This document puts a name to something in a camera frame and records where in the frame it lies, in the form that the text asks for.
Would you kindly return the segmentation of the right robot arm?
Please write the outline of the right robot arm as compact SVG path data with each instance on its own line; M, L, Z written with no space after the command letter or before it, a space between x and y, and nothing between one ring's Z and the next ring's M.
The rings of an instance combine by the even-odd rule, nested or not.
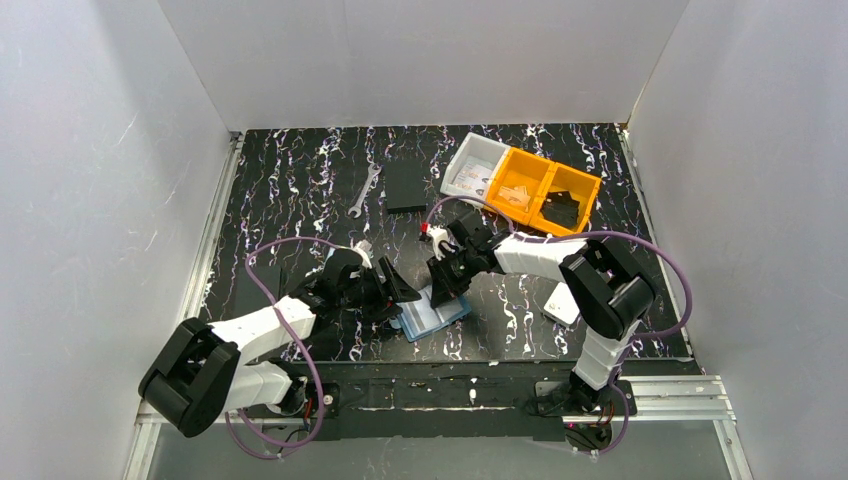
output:
M425 223L421 238L433 250L427 266L434 308L458 299L481 273L534 275L565 285L587 326L572 375L592 391L608 386L656 298L653 281L613 234L543 238L495 231L470 216L445 228Z

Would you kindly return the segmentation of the blue leather card holder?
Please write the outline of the blue leather card holder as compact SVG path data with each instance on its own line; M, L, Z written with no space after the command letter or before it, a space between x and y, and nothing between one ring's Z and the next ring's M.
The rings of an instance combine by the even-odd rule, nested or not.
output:
M402 331L412 343L446 328L471 313L469 302L459 296L441 306L430 305L432 286L427 285L418 291L419 300L400 304L401 313L389 320L390 326Z

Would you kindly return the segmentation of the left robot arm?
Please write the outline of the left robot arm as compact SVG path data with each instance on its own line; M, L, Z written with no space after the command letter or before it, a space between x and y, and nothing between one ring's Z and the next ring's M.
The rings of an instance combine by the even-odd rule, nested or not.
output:
M321 270L268 307L211 324L181 322L138 393L188 438L236 409L266 405L285 416L300 414L320 393L305 375L265 354L307 339L348 310L381 322L420 297L388 258L373 263L360 248L336 250Z

